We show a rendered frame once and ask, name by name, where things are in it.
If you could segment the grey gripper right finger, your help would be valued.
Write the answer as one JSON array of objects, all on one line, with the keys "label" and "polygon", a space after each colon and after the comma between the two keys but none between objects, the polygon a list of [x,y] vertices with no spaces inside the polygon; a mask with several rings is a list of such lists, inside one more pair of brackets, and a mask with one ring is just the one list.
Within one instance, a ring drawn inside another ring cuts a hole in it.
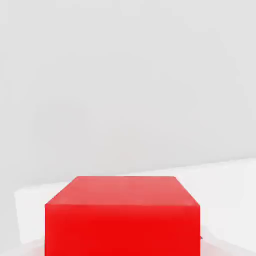
[{"label": "grey gripper right finger", "polygon": [[226,256],[226,251],[223,250],[221,242],[208,233],[201,234],[200,252],[201,256]]}]

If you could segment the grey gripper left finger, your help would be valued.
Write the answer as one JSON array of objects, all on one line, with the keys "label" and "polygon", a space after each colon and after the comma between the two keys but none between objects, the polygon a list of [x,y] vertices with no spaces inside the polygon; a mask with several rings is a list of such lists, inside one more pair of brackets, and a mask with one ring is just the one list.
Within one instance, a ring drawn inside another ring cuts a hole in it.
[{"label": "grey gripper left finger", "polygon": [[38,239],[25,244],[23,256],[45,256],[45,240]]}]

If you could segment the small red cube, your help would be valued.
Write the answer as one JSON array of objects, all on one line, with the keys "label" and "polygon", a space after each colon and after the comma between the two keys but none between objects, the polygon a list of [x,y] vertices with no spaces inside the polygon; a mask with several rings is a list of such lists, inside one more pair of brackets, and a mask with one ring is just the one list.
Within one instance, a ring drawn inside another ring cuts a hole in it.
[{"label": "small red cube", "polygon": [[168,176],[79,176],[45,205],[45,256],[201,256],[201,207]]}]

